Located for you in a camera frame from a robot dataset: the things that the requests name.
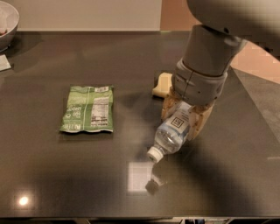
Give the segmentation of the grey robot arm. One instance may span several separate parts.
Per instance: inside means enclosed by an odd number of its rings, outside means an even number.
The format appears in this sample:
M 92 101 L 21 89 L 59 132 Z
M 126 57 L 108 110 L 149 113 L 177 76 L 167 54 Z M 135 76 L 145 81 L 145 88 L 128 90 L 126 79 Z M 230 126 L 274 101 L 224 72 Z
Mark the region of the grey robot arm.
M 193 140 L 203 129 L 221 95 L 228 68 L 247 42 L 280 58 L 280 0 L 186 0 L 199 20 L 190 33 L 185 54 L 171 77 L 164 101 L 165 119 L 177 101 L 191 105 Z

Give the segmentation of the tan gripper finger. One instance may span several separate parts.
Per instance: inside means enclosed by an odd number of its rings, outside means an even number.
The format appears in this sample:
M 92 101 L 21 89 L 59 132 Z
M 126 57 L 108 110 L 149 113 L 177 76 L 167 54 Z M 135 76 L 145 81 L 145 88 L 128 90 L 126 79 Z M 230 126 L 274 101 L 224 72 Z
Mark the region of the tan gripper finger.
M 192 141 L 204 128 L 209 116 L 212 113 L 214 103 L 206 106 L 191 106 L 189 109 L 189 125 L 188 141 Z
M 182 98 L 180 95 L 170 87 L 170 91 L 164 98 L 163 107 L 161 111 L 161 120 L 164 121 L 169 118 L 181 103 Z

